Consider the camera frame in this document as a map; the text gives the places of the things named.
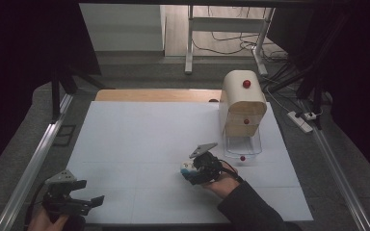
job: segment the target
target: white power strip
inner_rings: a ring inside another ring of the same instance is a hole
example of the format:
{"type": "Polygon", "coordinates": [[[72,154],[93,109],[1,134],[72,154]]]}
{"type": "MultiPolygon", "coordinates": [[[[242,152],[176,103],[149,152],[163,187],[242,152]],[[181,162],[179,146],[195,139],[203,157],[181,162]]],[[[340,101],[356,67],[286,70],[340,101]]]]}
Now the white power strip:
{"type": "Polygon", "coordinates": [[[287,114],[293,122],[297,124],[305,133],[309,133],[312,131],[312,127],[308,125],[301,117],[296,117],[296,112],[291,111],[290,113],[287,114]]]}

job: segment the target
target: red ball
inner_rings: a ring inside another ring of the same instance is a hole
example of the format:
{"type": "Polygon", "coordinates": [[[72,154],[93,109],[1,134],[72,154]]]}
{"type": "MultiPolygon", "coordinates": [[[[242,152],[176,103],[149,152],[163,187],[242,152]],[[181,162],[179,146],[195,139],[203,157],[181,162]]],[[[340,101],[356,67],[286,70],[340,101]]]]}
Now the red ball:
{"type": "Polygon", "coordinates": [[[243,88],[248,89],[251,87],[251,81],[245,80],[243,81],[243,88]]]}

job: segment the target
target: human hand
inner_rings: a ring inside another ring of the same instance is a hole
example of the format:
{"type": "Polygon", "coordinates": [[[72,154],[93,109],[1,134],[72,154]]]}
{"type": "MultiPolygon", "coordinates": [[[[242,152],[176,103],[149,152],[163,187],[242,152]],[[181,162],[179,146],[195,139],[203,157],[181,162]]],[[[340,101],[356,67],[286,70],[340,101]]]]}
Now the human hand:
{"type": "MultiPolygon", "coordinates": [[[[227,163],[222,163],[222,165],[223,167],[237,173],[237,169],[232,168],[227,163]]],[[[240,183],[234,177],[226,172],[222,172],[216,181],[203,184],[202,186],[215,193],[218,197],[224,199],[239,185],[240,183]]]]}
{"type": "Polygon", "coordinates": [[[40,208],[29,224],[28,231],[62,231],[67,220],[68,215],[60,215],[56,222],[52,223],[46,210],[40,208]]]}

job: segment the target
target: forearm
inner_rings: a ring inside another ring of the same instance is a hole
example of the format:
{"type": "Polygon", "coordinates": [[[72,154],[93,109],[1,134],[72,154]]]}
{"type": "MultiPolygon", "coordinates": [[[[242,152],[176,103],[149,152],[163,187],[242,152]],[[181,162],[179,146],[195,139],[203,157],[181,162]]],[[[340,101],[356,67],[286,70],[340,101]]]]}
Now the forearm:
{"type": "Polygon", "coordinates": [[[218,209],[237,230],[287,230],[281,216],[244,182],[231,192],[218,209]]]}

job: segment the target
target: wooden floor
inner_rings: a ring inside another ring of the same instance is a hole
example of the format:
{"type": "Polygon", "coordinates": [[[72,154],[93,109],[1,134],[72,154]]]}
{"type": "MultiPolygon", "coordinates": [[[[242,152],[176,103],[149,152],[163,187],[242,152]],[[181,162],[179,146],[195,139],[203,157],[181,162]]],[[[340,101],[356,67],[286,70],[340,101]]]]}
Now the wooden floor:
{"type": "MultiPolygon", "coordinates": [[[[214,17],[229,17],[229,18],[263,18],[263,8],[248,8],[248,7],[206,7],[195,6],[194,17],[197,16],[214,16],[214,17]]],[[[166,6],[166,56],[185,56],[187,49],[188,37],[188,6],[166,6]]],[[[240,33],[220,33],[220,32],[194,32],[194,56],[242,56],[252,57],[250,42],[256,42],[258,34],[244,33],[240,38],[240,33]],[[221,53],[233,53],[235,51],[242,51],[234,54],[220,54],[212,51],[206,51],[196,48],[206,48],[215,50],[221,53]]],[[[285,56],[284,52],[277,45],[270,40],[265,39],[263,50],[266,55],[285,56]]]]}

